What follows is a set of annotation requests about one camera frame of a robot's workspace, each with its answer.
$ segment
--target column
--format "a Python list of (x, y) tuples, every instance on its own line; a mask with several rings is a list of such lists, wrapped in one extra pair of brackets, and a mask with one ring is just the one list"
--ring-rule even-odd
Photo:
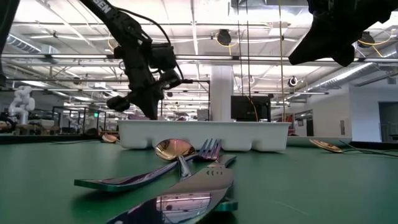
[(214, 66), (210, 78), (210, 108), (213, 121), (231, 121), (231, 95), (234, 91), (232, 66)]

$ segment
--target green tabletop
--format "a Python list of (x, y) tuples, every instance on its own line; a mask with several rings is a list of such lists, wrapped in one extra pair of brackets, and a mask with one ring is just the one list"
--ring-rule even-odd
[[(206, 223), (398, 223), (398, 159), (315, 148), (237, 152), (230, 168), (239, 210)], [(74, 179), (140, 174), (166, 164), (151, 150), (85, 142), (0, 146), (0, 223), (105, 223), (178, 181), (111, 194)], [(193, 172), (206, 164), (193, 164)]]

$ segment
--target silver knife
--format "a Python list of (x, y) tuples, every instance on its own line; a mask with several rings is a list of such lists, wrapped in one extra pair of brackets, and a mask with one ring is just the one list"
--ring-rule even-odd
[(196, 174), (171, 186), (162, 195), (141, 203), (107, 223), (196, 223), (224, 198), (233, 183), (233, 171), (226, 166), (235, 155), (221, 155)]

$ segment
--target white plastic tray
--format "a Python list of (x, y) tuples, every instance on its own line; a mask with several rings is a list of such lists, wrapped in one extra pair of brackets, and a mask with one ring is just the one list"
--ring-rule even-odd
[(184, 139), (199, 150), (206, 139), (222, 139), (225, 151), (283, 151), (290, 123), (120, 120), (122, 147), (153, 147), (165, 139)]

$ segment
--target computer monitor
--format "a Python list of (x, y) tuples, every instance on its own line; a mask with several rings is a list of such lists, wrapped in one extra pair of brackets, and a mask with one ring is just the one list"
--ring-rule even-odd
[[(268, 96), (252, 96), (258, 120), (271, 121), (271, 100)], [(247, 96), (231, 96), (231, 118), (236, 121), (256, 121), (254, 107)]]

